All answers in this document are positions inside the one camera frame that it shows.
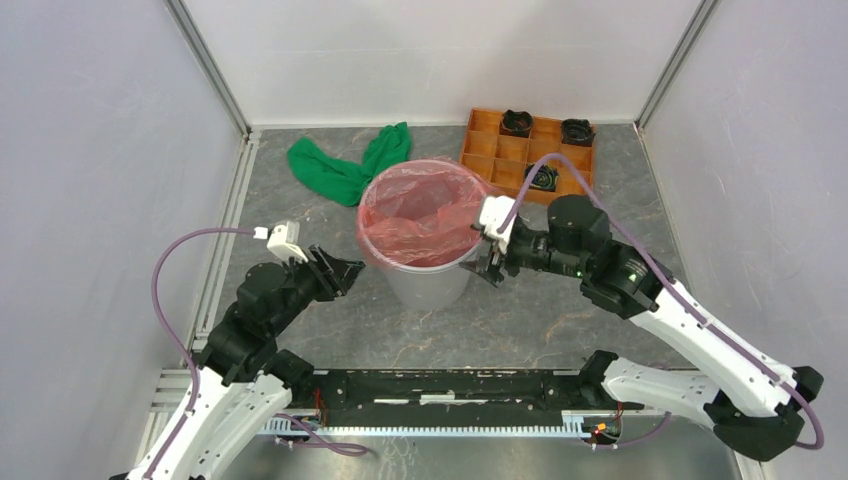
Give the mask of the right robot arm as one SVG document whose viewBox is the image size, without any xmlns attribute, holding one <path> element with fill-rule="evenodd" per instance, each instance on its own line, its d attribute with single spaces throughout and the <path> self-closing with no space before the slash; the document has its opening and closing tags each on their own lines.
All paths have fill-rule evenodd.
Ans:
<svg viewBox="0 0 848 480">
<path fill-rule="evenodd" d="M 710 314 L 641 247 L 612 236 L 608 214 L 581 195 L 547 208 L 547 229 L 526 226 L 508 196 L 486 197 L 472 226 L 484 242 L 466 267 L 492 285 L 521 270 L 575 278 L 598 308 L 651 333 L 692 364 L 691 372 L 648 367 L 606 351 L 593 353 L 577 382 L 591 408 L 638 403 L 710 430 L 748 458 L 766 462 L 800 445 L 822 375 L 790 367 L 751 345 Z"/>
</svg>

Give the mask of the grey plastic trash bin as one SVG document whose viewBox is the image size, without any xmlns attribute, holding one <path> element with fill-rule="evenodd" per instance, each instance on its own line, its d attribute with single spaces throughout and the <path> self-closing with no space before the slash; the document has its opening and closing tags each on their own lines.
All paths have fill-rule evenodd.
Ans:
<svg viewBox="0 0 848 480">
<path fill-rule="evenodd" d="M 415 310 L 438 310 L 454 303 L 465 291 L 470 273 L 461 267 L 461 263 L 474 256 L 480 242 L 476 248 L 459 259 L 437 267 L 393 268 L 367 262 L 383 273 L 395 297 L 405 307 Z"/>
</svg>

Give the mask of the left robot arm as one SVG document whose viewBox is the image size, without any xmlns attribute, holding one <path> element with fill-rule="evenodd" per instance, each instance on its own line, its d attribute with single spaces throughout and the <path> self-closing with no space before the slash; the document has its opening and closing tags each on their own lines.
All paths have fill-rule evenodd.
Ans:
<svg viewBox="0 0 848 480">
<path fill-rule="evenodd" d="M 277 345 L 311 304 L 348 293 L 362 261 L 317 245 L 306 258 L 251 267 L 236 300 L 192 356 L 191 383 L 165 430 L 126 479 L 216 479 L 275 414 L 314 394 L 311 364 Z"/>
</svg>

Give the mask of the red plastic trash bag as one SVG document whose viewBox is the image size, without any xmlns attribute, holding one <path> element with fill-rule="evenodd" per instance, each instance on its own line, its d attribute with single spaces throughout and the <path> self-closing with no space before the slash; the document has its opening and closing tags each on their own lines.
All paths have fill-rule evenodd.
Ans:
<svg viewBox="0 0 848 480">
<path fill-rule="evenodd" d="M 498 189 L 448 158 L 392 166 L 365 189 L 356 239 L 366 261 L 381 267 L 446 265 L 476 248 L 472 228 L 482 201 Z"/>
</svg>

